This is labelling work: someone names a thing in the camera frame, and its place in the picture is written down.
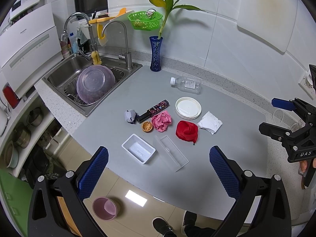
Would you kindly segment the clear rectangular plastic lid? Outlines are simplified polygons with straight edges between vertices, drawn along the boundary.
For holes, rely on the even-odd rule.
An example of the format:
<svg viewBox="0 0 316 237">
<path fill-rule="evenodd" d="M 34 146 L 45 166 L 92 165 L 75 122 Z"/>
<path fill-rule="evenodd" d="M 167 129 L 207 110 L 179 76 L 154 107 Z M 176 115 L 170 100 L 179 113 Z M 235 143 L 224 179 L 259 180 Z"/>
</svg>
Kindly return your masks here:
<svg viewBox="0 0 316 237">
<path fill-rule="evenodd" d="M 178 149 L 168 135 L 163 137 L 155 136 L 153 144 L 159 153 L 159 156 L 170 170 L 177 172 L 189 163 L 189 160 Z"/>
</svg>

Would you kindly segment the white napkin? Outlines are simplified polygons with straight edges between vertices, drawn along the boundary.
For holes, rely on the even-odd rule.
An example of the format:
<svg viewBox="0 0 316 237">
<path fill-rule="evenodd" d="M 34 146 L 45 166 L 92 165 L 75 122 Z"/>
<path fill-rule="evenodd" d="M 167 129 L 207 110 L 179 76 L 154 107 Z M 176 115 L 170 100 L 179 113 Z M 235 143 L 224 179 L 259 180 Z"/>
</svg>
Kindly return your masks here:
<svg viewBox="0 0 316 237">
<path fill-rule="evenodd" d="M 197 126 L 201 129 L 207 130 L 211 135 L 214 135 L 222 126 L 222 121 L 208 111 L 197 123 Z"/>
</svg>

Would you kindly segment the white plastic tray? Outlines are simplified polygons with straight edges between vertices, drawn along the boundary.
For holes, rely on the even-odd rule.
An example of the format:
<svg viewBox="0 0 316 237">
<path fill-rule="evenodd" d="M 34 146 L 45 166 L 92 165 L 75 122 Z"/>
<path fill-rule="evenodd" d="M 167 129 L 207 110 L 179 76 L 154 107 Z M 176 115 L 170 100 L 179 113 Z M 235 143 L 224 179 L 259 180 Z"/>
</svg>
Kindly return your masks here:
<svg viewBox="0 0 316 237">
<path fill-rule="evenodd" d="M 156 149 L 140 138 L 132 134 L 123 144 L 122 148 L 131 154 L 141 164 L 145 164 L 156 152 Z"/>
</svg>

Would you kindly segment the red cloth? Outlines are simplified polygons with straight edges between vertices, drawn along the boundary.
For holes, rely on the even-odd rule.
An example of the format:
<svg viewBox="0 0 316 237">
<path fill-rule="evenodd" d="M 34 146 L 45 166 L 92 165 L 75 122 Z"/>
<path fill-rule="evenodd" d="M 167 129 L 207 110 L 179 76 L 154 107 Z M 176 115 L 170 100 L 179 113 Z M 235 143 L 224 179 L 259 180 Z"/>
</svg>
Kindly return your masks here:
<svg viewBox="0 0 316 237">
<path fill-rule="evenodd" d="M 192 122 L 181 120 L 176 127 L 176 136 L 183 141 L 195 144 L 198 139 L 198 126 Z"/>
</svg>

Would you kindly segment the grey sock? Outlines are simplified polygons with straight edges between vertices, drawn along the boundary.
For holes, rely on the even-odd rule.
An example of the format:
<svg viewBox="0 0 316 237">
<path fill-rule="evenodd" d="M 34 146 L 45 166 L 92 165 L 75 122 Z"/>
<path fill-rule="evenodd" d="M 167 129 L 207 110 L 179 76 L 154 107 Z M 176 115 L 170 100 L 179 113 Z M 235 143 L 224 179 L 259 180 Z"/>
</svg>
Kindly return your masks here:
<svg viewBox="0 0 316 237">
<path fill-rule="evenodd" d="M 135 119 L 137 117 L 137 114 L 134 110 L 126 110 L 124 112 L 124 117 L 125 117 L 125 121 L 130 123 L 130 124 L 134 124 L 135 123 Z"/>
</svg>

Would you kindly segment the black floral tube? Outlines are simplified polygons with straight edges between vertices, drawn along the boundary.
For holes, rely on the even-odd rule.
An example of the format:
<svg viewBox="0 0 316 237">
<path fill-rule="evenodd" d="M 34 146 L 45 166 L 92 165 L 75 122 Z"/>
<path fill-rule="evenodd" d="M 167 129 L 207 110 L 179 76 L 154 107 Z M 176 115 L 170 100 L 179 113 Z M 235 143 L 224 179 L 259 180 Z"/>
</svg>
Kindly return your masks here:
<svg viewBox="0 0 316 237">
<path fill-rule="evenodd" d="M 137 116 L 136 120 L 138 123 L 142 123 L 146 121 L 147 119 L 153 117 L 154 115 L 157 115 L 158 113 L 166 109 L 168 106 L 169 106 L 169 102 L 167 100 L 163 100 L 159 102 L 159 104 L 148 109 L 144 114 Z"/>
</svg>

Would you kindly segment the white round plastic lid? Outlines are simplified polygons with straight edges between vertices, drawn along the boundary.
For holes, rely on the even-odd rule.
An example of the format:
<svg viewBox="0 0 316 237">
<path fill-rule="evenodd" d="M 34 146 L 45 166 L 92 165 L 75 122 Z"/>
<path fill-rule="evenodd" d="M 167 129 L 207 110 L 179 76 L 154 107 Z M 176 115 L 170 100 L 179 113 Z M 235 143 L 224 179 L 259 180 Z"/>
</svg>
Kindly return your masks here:
<svg viewBox="0 0 316 237">
<path fill-rule="evenodd" d="M 194 120 L 200 116 L 202 108 L 200 103 L 191 97 L 181 97 L 175 103 L 177 115 L 186 120 Z"/>
</svg>

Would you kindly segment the pink paper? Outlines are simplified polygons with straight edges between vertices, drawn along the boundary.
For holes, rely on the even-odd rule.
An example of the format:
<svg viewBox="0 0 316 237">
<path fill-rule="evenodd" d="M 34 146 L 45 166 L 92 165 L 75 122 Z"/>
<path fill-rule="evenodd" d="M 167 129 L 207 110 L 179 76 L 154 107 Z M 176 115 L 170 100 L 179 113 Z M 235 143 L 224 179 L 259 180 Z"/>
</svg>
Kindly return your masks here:
<svg viewBox="0 0 316 237">
<path fill-rule="evenodd" d="M 158 132 L 164 132 L 172 124 L 171 115 L 167 111 L 163 111 L 154 115 L 151 118 L 151 123 Z"/>
</svg>

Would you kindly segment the clear plastic bottle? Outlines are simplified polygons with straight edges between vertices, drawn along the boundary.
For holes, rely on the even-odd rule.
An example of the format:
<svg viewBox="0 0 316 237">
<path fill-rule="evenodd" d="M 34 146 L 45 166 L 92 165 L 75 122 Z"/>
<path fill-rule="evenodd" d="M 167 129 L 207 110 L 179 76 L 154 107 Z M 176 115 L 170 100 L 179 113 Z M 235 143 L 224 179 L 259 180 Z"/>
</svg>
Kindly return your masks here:
<svg viewBox="0 0 316 237">
<path fill-rule="evenodd" d="M 198 79 L 185 76 L 179 78 L 171 77 L 170 84 L 172 87 L 176 87 L 183 92 L 193 94 L 200 94 L 201 92 L 201 81 Z"/>
</svg>

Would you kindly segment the pink trash bin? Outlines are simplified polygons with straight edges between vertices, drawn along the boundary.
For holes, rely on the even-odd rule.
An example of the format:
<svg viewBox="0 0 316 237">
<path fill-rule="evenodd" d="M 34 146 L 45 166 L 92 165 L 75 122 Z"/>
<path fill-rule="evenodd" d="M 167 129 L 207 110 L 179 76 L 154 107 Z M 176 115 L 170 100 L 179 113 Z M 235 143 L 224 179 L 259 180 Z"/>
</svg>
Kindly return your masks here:
<svg viewBox="0 0 316 237">
<path fill-rule="evenodd" d="M 94 214 L 102 220 L 110 221 L 119 214 L 119 205 L 107 197 L 99 197 L 93 202 Z"/>
</svg>

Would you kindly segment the right black shoe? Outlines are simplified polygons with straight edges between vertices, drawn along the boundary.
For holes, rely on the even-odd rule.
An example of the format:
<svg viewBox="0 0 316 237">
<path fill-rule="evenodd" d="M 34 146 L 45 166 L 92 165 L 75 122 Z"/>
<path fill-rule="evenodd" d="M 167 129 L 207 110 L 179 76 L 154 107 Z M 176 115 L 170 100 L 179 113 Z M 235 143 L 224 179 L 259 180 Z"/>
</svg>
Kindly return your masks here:
<svg viewBox="0 0 316 237">
<path fill-rule="evenodd" d="M 183 235 L 186 235 L 185 234 L 185 227 L 186 226 L 194 226 L 196 221 L 197 221 L 197 214 L 186 210 L 184 212 L 184 216 L 183 216 L 183 223 L 182 223 L 182 226 L 181 226 L 181 233 Z"/>
</svg>

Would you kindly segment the black shoe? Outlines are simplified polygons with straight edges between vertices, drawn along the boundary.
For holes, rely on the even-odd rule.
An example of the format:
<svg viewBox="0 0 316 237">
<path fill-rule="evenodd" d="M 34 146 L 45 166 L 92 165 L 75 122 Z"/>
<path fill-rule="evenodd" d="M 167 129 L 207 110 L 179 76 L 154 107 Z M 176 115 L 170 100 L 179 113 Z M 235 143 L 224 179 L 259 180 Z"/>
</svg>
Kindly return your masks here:
<svg viewBox="0 0 316 237">
<path fill-rule="evenodd" d="M 186 210 L 184 212 L 184 216 L 183 216 L 183 223 L 182 223 L 182 226 L 181 226 L 181 233 L 183 235 L 186 235 L 185 234 L 185 227 L 186 226 L 194 226 L 196 221 L 197 221 L 197 214 Z"/>
<path fill-rule="evenodd" d="M 172 230 L 172 228 L 169 226 L 169 224 L 162 217 L 154 218 L 152 221 L 152 225 L 154 229 L 163 237 L 176 237 L 177 236 Z"/>
</svg>

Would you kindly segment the steel pot on shelf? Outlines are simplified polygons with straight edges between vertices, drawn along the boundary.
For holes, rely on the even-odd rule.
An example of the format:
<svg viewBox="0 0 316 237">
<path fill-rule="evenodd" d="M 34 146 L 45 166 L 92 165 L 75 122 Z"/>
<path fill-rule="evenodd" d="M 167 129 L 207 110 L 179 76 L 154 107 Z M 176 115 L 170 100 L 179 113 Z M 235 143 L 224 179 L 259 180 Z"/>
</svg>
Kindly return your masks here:
<svg viewBox="0 0 316 237">
<path fill-rule="evenodd" d="M 27 124 L 32 125 L 34 127 L 39 126 L 43 121 L 43 112 L 40 107 L 37 107 L 30 111 L 27 117 Z"/>
</svg>

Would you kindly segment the pale green bowl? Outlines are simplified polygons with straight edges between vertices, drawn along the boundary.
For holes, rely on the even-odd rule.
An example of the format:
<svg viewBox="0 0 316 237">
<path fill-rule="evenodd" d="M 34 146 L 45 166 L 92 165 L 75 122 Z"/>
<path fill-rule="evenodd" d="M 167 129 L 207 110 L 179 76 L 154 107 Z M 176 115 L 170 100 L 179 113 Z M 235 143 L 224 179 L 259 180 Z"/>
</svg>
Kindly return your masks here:
<svg viewBox="0 0 316 237">
<path fill-rule="evenodd" d="M 7 168 L 15 168 L 18 164 L 19 154 L 14 146 L 13 142 L 10 141 L 4 150 L 4 162 Z"/>
</svg>

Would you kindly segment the left black shoe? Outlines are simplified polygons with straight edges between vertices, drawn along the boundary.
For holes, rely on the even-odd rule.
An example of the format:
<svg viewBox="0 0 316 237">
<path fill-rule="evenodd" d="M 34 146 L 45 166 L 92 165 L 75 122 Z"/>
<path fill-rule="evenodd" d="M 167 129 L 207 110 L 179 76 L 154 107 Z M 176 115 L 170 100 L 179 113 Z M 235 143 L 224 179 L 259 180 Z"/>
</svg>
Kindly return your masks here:
<svg viewBox="0 0 316 237">
<path fill-rule="evenodd" d="M 152 225 L 154 229 L 163 237 L 176 237 L 177 236 L 172 230 L 172 228 L 169 226 L 169 224 L 162 217 L 154 218 L 152 221 Z"/>
</svg>

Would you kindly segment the purple plastic basin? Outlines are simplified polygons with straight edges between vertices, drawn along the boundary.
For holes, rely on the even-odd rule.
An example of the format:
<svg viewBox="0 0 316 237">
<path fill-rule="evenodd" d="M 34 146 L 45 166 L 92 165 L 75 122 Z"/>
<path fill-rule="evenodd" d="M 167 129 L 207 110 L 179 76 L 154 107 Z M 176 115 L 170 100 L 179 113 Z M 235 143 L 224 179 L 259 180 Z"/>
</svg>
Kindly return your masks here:
<svg viewBox="0 0 316 237">
<path fill-rule="evenodd" d="M 103 65 L 92 65 L 84 69 L 77 80 L 77 93 L 82 101 L 92 104 L 101 99 L 113 86 L 113 72 Z"/>
</svg>

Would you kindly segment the stainless steel sink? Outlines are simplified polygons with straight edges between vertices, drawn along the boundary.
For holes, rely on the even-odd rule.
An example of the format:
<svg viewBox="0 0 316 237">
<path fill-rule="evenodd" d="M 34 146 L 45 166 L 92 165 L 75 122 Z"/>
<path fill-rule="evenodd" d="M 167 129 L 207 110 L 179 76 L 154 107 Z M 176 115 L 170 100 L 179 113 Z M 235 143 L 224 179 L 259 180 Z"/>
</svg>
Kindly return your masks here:
<svg viewBox="0 0 316 237">
<path fill-rule="evenodd" d="M 142 65 L 131 69 L 118 59 L 102 57 L 101 65 L 93 65 L 81 55 L 72 54 L 52 68 L 43 81 L 64 101 L 85 117 Z"/>
</svg>

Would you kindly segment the red kettle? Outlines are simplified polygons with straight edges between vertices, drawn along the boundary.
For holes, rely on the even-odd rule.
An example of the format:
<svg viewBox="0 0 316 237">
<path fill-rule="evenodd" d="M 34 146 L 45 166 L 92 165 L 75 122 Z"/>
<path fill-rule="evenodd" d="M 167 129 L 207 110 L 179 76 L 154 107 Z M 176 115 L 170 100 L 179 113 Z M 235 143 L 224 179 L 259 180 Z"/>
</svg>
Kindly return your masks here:
<svg viewBox="0 0 316 237">
<path fill-rule="evenodd" d="M 20 101 L 16 93 L 12 90 L 9 84 L 6 84 L 2 91 L 8 104 L 10 104 L 11 108 L 15 109 Z"/>
</svg>

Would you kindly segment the yellow sponge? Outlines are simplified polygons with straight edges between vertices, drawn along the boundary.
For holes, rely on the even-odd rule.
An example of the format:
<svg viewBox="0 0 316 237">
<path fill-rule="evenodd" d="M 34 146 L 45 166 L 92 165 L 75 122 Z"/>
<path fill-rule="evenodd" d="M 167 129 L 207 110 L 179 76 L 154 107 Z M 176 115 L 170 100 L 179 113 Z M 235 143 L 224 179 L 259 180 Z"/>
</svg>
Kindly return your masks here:
<svg viewBox="0 0 316 237">
<path fill-rule="evenodd" d="M 102 60 L 99 56 L 99 52 L 98 51 L 92 51 L 90 54 L 92 60 L 93 60 L 93 64 L 94 65 L 101 65 L 102 64 Z"/>
</svg>

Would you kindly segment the blue glass vase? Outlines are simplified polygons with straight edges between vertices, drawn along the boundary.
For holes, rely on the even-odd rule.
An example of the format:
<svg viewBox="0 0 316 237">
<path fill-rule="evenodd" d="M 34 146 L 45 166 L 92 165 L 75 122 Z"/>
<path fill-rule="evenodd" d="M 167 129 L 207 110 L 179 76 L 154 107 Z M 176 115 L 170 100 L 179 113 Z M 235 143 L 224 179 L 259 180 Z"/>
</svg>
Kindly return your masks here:
<svg viewBox="0 0 316 237">
<path fill-rule="evenodd" d="M 151 45 L 151 64 L 150 70 L 153 72 L 161 71 L 160 63 L 160 50 L 162 46 L 163 37 L 151 36 L 150 45 Z"/>
</svg>

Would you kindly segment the white dishwasher appliance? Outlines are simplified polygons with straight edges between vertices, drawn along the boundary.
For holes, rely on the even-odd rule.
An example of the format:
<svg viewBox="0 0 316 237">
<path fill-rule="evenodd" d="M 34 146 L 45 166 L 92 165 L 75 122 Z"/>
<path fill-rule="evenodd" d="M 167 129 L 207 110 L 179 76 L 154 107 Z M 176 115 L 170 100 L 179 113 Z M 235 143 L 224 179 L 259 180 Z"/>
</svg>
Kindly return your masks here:
<svg viewBox="0 0 316 237">
<path fill-rule="evenodd" d="M 62 59 L 51 3 L 24 16 L 1 35 L 1 72 L 19 98 Z"/>
</svg>

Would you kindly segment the curved chrome faucet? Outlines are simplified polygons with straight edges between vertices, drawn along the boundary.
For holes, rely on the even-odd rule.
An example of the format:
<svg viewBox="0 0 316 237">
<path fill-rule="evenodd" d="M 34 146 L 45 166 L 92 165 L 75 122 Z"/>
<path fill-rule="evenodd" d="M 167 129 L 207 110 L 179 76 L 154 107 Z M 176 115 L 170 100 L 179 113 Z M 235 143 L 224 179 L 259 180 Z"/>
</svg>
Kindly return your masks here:
<svg viewBox="0 0 316 237">
<path fill-rule="evenodd" d="M 66 42 L 67 41 L 67 39 L 68 39 L 68 32 L 67 32 L 68 23 L 74 17 L 81 17 L 81 18 L 84 18 L 86 20 L 86 24 L 84 25 L 84 28 L 86 28 L 88 30 L 88 33 L 89 33 L 91 52 L 89 54 L 85 54 L 82 50 L 79 49 L 78 53 L 81 54 L 87 60 L 91 60 L 92 59 L 92 52 L 99 52 L 99 51 L 98 51 L 98 47 L 97 47 L 97 44 L 96 44 L 96 41 L 95 41 L 95 38 L 94 38 L 94 33 L 93 33 L 92 26 L 89 23 L 90 17 L 87 14 L 85 14 L 83 12 L 75 12 L 75 13 L 71 14 L 66 19 L 66 21 L 64 23 L 64 29 L 63 29 L 63 33 L 62 33 L 62 36 L 61 36 L 60 40 L 62 42 Z M 86 35 L 84 34 L 83 30 L 81 29 L 81 27 L 79 27 L 79 31 L 81 31 L 83 33 L 83 35 L 85 36 L 85 38 L 88 39 L 86 37 Z"/>
</svg>

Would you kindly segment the green bamboo plant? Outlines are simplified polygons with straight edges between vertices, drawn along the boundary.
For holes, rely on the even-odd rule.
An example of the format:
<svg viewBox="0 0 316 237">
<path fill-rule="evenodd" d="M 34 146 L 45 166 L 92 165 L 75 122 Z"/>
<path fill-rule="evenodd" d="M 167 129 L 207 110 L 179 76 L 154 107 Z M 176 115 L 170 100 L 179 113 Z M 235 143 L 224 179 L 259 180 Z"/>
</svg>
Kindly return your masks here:
<svg viewBox="0 0 316 237">
<path fill-rule="evenodd" d="M 163 29 L 166 25 L 166 22 L 168 20 L 168 17 L 170 15 L 170 13 L 174 10 L 178 10 L 178 9 L 184 9 L 184 10 L 188 10 L 188 11 L 202 11 L 205 12 L 205 10 L 200 9 L 199 7 L 196 7 L 194 5 L 189 5 L 189 4 L 179 4 L 181 0 L 149 0 L 149 2 L 154 5 L 155 7 L 158 8 L 163 8 L 165 10 L 165 16 L 164 16 L 164 20 L 163 23 L 160 27 L 159 33 L 158 33 L 158 39 L 160 39 L 162 37 L 162 32 Z"/>
</svg>

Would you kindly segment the green plastic basket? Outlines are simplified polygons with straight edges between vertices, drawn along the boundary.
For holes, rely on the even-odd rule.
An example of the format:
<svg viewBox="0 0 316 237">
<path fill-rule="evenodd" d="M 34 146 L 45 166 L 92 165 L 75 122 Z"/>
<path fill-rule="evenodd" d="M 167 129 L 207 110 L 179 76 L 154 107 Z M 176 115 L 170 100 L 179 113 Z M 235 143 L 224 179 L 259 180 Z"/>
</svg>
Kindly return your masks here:
<svg viewBox="0 0 316 237">
<path fill-rule="evenodd" d="M 139 11 L 128 15 L 128 19 L 135 30 L 153 31 L 159 28 L 163 16 L 157 11 Z"/>
</svg>

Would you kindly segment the wall power socket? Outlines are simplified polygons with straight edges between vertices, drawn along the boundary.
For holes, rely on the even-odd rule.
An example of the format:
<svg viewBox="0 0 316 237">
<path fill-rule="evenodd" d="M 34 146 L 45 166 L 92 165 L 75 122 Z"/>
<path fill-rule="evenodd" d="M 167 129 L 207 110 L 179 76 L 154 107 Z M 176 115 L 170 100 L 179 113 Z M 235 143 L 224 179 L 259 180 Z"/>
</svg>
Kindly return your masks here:
<svg viewBox="0 0 316 237">
<path fill-rule="evenodd" d="M 311 74 L 309 72 L 305 71 L 298 85 L 301 87 L 301 89 L 303 89 L 304 92 L 307 93 L 307 95 L 309 95 L 311 99 L 313 99 L 315 95 L 315 89 L 313 87 Z"/>
</svg>

